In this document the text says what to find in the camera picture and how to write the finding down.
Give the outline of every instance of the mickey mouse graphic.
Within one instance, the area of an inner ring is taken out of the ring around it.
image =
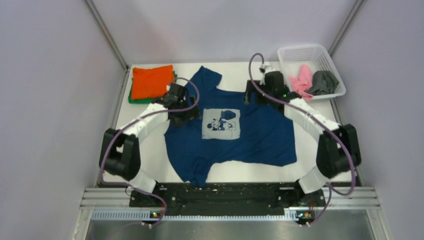
[[[236,113],[231,110],[221,111],[221,117],[219,119],[213,118],[212,122],[207,124],[207,128],[212,131],[236,130],[236,122],[229,121],[235,117]]]

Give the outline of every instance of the white laundry basket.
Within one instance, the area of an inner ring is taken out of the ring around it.
[[[334,97],[342,96],[346,93],[345,84],[339,75],[339,72],[334,66],[326,48],[319,44],[308,44],[299,46],[281,47],[277,51],[280,69],[284,75],[285,84],[287,84],[290,91],[292,85],[290,84],[289,77],[297,78],[301,65],[306,64],[310,67],[312,74],[316,71],[330,71],[338,80],[338,86],[334,93],[326,95],[316,95],[311,100],[317,99],[331,99]]]

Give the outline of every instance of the white table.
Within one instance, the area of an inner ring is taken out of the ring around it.
[[[278,62],[270,64],[279,69]],[[123,95],[117,127],[120,128],[128,124],[132,119],[142,113],[147,104],[130,104],[128,95],[130,93],[133,68],[150,69],[163,66],[164,64],[140,64],[132,65],[128,76],[128,81]],[[217,63],[176,63],[172,64],[175,73],[179,77],[190,79],[195,72],[204,66],[212,71],[222,74],[222,80],[217,86],[218,89],[226,91],[244,92],[246,81],[249,79],[248,62],[217,62]],[[259,62],[252,64],[253,77],[257,80],[261,78],[258,71]],[[297,76],[297,71],[293,70],[292,76]],[[329,100],[310,102],[310,105],[321,112],[325,117],[335,120],[333,109]],[[169,121],[156,128],[140,144],[141,167],[144,171],[158,182],[181,183],[182,180],[174,171],[167,156],[164,133],[168,129]],[[314,165],[317,155],[318,144],[307,134],[302,127],[294,123],[294,137],[296,145],[297,162],[283,167],[271,166],[258,163],[244,163],[240,161],[227,161],[216,163],[210,169],[207,176],[207,183],[217,182],[294,182],[305,175]],[[113,176],[107,172],[104,174],[105,181],[122,182],[119,176]],[[333,179],[334,182],[350,182],[350,172],[340,174]]]

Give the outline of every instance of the gray wall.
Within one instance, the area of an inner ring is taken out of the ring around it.
[[[94,0],[128,64],[248,61],[329,48],[355,0]]]
[[[395,239],[424,239],[424,1],[367,1],[333,57],[365,183]]]
[[[82,0],[0,3],[0,239],[70,239],[123,70]]]

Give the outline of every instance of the cable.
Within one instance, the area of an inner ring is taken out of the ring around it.
[[[158,224],[162,221],[162,219],[164,218],[164,216],[165,216],[165,214],[166,214],[166,212],[167,212],[167,208],[168,208],[168,205],[167,205],[167,203],[165,202],[165,200],[164,200],[163,198],[161,198],[160,196],[158,196],[158,195],[154,194],[154,193],[150,193],[150,192],[143,191],[143,190],[141,190],[140,188],[138,188],[138,187],[136,187],[136,186],[133,186],[133,185],[129,184],[128,182],[112,182],[112,181],[108,182],[108,181],[105,181],[105,180],[103,179],[103,171],[104,171],[104,169],[105,169],[106,159],[108,158],[108,156],[109,156],[109,154],[110,154],[110,152],[111,152],[112,146],[114,145],[114,143],[115,143],[115,141],[117,140],[117,138],[118,138],[118,137],[119,137],[119,136],[120,136],[120,135],[121,135],[121,134],[122,134],[125,130],[127,130],[128,128],[130,128],[130,127],[131,127],[131,126],[133,126],[134,124],[138,123],[138,122],[139,122],[139,121],[141,121],[142,119],[145,119],[145,118],[150,117],[150,116],[152,116],[152,115],[160,114],[160,113],[180,113],[180,112],[185,112],[185,111],[191,110],[192,108],[194,108],[195,106],[197,106],[197,104],[199,103],[199,98],[200,98],[200,93],[199,93],[199,89],[197,88],[197,86],[196,86],[194,83],[192,83],[190,80],[188,80],[188,79],[186,79],[186,78],[184,78],[184,77],[176,77],[176,78],[174,78],[174,79],[171,81],[171,83],[173,83],[174,81],[177,81],[178,79],[181,79],[181,80],[187,81],[189,84],[191,84],[191,85],[194,87],[194,90],[196,91],[196,94],[197,94],[197,96],[196,96],[196,99],[195,99],[194,103],[193,103],[191,106],[186,107],[186,108],[182,108],[182,109],[166,109],[166,110],[159,110],[159,111],[150,112],[150,113],[147,113],[146,115],[143,115],[143,116],[141,116],[141,117],[138,117],[136,120],[134,120],[134,121],[130,122],[128,125],[126,125],[126,126],[124,126],[123,128],[121,128],[121,129],[120,129],[120,130],[116,133],[116,135],[112,138],[112,140],[110,141],[109,145],[108,145],[108,146],[107,146],[107,148],[106,148],[106,151],[105,151],[105,153],[104,153],[104,156],[103,156],[103,159],[102,159],[102,161],[101,161],[101,165],[100,165],[100,172],[99,172],[99,176],[98,176],[98,178],[99,178],[99,180],[100,180],[100,182],[101,182],[102,184],[105,184],[105,185],[122,185],[122,186],[127,187],[127,188],[132,188],[132,189],[134,189],[134,191],[137,191],[137,192],[139,192],[139,193],[141,193],[141,194],[148,195],[148,196],[152,196],[152,197],[154,197],[154,198],[156,198],[156,199],[159,199],[159,200],[162,202],[162,204],[163,204],[163,214],[161,214],[161,215],[160,215],[159,219],[158,219],[155,223],[153,223],[153,224],[151,225],[151,227],[154,227],[154,226],[158,225]],[[126,227],[128,227],[128,226],[131,226],[131,225],[134,225],[134,224],[140,224],[140,222],[139,222],[139,221],[137,221],[137,222],[132,222],[132,223],[126,224],[125,226],[123,226],[123,227],[119,228],[117,231],[113,232],[113,233],[112,233],[111,235],[109,235],[106,239],[110,239],[110,238],[112,238],[115,234],[117,234],[118,232],[120,232],[120,231],[121,231],[121,230],[123,230],[124,228],[126,228]]]
[[[321,216],[322,216],[322,214],[325,212],[325,210],[327,209],[327,207],[329,206],[329,204],[330,204],[330,200],[331,200],[331,196],[332,196],[332,191],[334,191],[334,192],[336,192],[337,194],[339,194],[339,195],[342,195],[342,196],[348,196],[348,195],[350,195],[354,190],[355,190],[355,185],[356,185],[356,176],[355,176],[355,166],[354,166],[354,162],[352,161],[352,157],[351,157],[351,154],[349,153],[349,151],[348,151],[348,149],[346,148],[346,146],[343,144],[343,142],[340,140],[340,138],[336,135],[336,134],[334,134],[334,132],[332,132],[328,127],[326,127],[324,124],[322,124],[316,117],[314,117],[312,114],[309,114],[307,111],[305,111],[305,110],[303,110],[302,108],[300,108],[300,107],[297,107],[297,106],[295,106],[295,105],[292,105],[292,104],[290,104],[290,103],[288,103],[288,102],[286,102],[286,101],[283,101],[283,100],[280,100],[280,99],[277,99],[277,98],[275,98],[275,97],[273,97],[273,96],[270,96],[270,95],[268,95],[268,94],[266,94],[262,89],[260,89],[259,87],[258,87],[258,85],[256,85],[256,83],[255,83],[255,81],[254,81],[254,79],[253,79],[253,76],[252,76],[252,62],[253,62],[253,59],[256,57],[256,56],[260,56],[260,58],[261,58],[261,61],[262,61],[262,64],[264,64],[265,63],[265,60],[264,60],[264,56],[261,54],[261,53],[255,53],[251,58],[250,58],[250,61],[249,61],[249,67],[248,67],[248,71],[249,71],[249,77],[250,77],[250,81],[251,81],[251,83],[252,83],[252,85],[254,86],[254,88],[259,92],[259,93],[261,93],[264,97],[266,97],[267,99],[269,99],[269,100],[272,100],[272,101],[274,101],[274,102],[276,102],[276,103],[279,103],[279,104],[283,104],[283,105],[286,105],[286,106],[288,106],[288,107],[291,107],[291,108],[294,108],[294,109],[296,109],[296,110],[298,110],[298,111],[300,111],[301,113],[303,113],[303,114],[305,114],[305,115],[307,115],[309,118],[311,118],[314,122],[316,122],[321,128],[323,128],[326,132],[328,132],[328,134],[330,134],[330,136],[331,137],[333,137],[335,140],[336,140],[336,142],[340,145],[340,147],[341,147],[341,149],[343,150],[343,152],[344,152],[344,154],[347,156],[347,161],[349,162],[349,167],[350,167],[350,173],[351,173],[351,177],[352,177],[352,181],[351,181],[351,185],[350,185],[350,189],[349,189],[349,191],[347,191],[346,193],[343,193],[343,192],[340,192],[340,191],[338,191],[338,190],[336,190],[330,183],[327,183],[326,185],[327,185],[327,187],[328,187],[328,189],[329,189],[329,195],[328,195],[328,201],[327,201],[327,203],[325,204],[325,206],[324,206],[324,208],[322,209],[322,211],[318,214],[318,216],[315,218],[315,220],[313,221],[313,222],[311,222],[310,224],[308,224],[309,226],[310,225],[312,225],[312,223],[315,223]]]

